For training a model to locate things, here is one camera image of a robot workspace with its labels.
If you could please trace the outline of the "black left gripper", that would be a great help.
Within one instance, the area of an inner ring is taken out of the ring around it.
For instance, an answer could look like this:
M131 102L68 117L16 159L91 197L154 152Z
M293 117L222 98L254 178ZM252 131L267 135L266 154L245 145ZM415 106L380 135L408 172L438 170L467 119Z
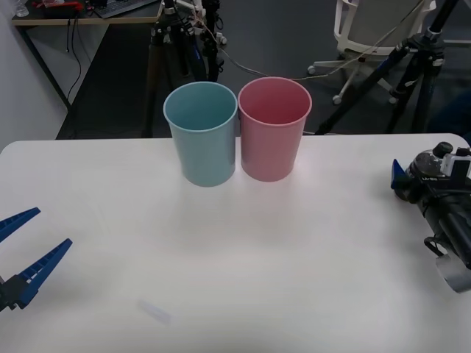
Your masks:
M3 242L39 213L40 209L34 207L1 220L0 242ZM17 305L21 309L24 309L29 305L38 293L41 285L56 268L57 264L62 260L72 244L72 240L67 238L18 275L14 275L8 280L1 278L0 311L3 311L7 307L14 310Z

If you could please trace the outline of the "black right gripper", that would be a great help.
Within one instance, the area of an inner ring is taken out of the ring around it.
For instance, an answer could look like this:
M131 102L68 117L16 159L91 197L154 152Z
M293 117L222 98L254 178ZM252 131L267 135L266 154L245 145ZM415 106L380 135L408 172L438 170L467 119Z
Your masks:
M401 200L423 207L439 202L470 206L470 178L465 172L432 177L408 174L393 159L390 187Z

